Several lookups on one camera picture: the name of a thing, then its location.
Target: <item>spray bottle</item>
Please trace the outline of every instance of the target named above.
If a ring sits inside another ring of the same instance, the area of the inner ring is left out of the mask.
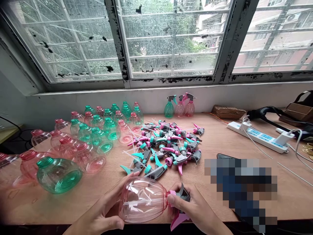
[[[166,118],[172,118],[174,115],[174,106],[172,104],[172,100],[174,100],[174,103],[177,104],[176,102],[176,95],[171,95],[169,97],[167,97],[168,102],[164,108],[164,116]]]
[[[175,116],[178,118],[181,118],[185,113],[184,113],[184,106],[185,106],[185,100],[187,99],[186,95],[181,95],[179,97],[179,101],[177,106],[175,107]]]
[[[185,106],[184,112],[187,117],[192,117],[195,113],[195,105],[193,104],[193,99],[195,99],[195,97],[187,92],[186,97],[186,99],[189,99],[189,103]]]

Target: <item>power strip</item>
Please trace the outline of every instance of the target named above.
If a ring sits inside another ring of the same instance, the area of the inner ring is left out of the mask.
[[[248,138],[247,134],[253,139],[255,142],[258,142],[259,144],[264,145],[265,147],[268,147],[278,153],[287,153],[288,152],[288,146],[285,143],[284,145],[276,143],[277,139],[274,137],[271,137],[269,135],[266,135],[260,131],[254,130],[251,128],[251,124],[243,122],[242,124],[239,124],[237,122],[231,122],[227,125],[227,128],[245,136]]]

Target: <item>electrical outlet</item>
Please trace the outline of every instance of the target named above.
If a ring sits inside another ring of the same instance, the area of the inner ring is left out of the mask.
[[[262,144],[278,153],[286,153],[288,152],[288,146],[287,145],[280,145],[275,143],[275,138],[266,135],[262,132],[259,132],[255,129],[248,128],[247,134],[240,130],[241,125],[239,125],[237,122],[231,122],[227,125],[228,129],[231,129],[245,137],[248,137],[248,135],[253,139],[254,142],[257,142],[259,144]]]

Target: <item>wooden table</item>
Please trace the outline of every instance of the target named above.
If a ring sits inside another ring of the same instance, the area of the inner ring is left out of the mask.
[[[164,120],[163,115],[146,115],[145,120]],[[292,126],[277,120],[277,116],[268,115],[271,120],[276,120],[281,125],[292,128]],[[215,159],[217,153],[223,153],[236,158],[260,158],[267,159],[248,138],[229,130],[225,123],[210,114],[195,114],[193,118],[173,118],[178,125],[187,129],[193,127],[193,122],[205,128],[202,135],[203,140],[200,148],[202,159],[199,164],[189,162],[183,166],[183,176],[180,176],[177,167],[167,169],[158,181],[167,189],[177,181],[195,184],[203,197],[210,204],[213,211],[224,222],[238,221],[234,213],[227,207],[217,202],[216,185],[209,184],[209,176],[204,176],[204,159]],[[253,121],[253,126],[258,130],[273,136],[279,136],[275,127],[261,121]],[[313,174],[295,156],[293,151],[287,154],[279,154],[266,147],[261,149],[272,156],[274,160],[294,171],[296,174],[313,183]],[[82,180],[69,192],[61,195],[53,195],[44,191],[40,186],[32,186],[21,189],[10,189],[0,193],[2,206],[4,207],[5,222],[10,225],[21,224],[72,224],[97,200],[114,186],[123,176],[124,170],[119,165],[128,166],[132,159],[122,150],[130,149],[118,142],[107,155],[107,163],[96,174],[85,174]],[[278,172],[278,194],[277,194],[277,216],[279,220],[312,219],[313,218],[313,188],[286,169],[277,165]],[[149,223],[170,223],[171,219],[167,212]]]

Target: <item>air conditioner unit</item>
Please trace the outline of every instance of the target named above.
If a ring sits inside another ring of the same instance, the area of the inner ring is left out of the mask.
[[[298,21],[300,15],[301,15],[301,12],[287,16],[285,23],[291,23],[291,22]]]

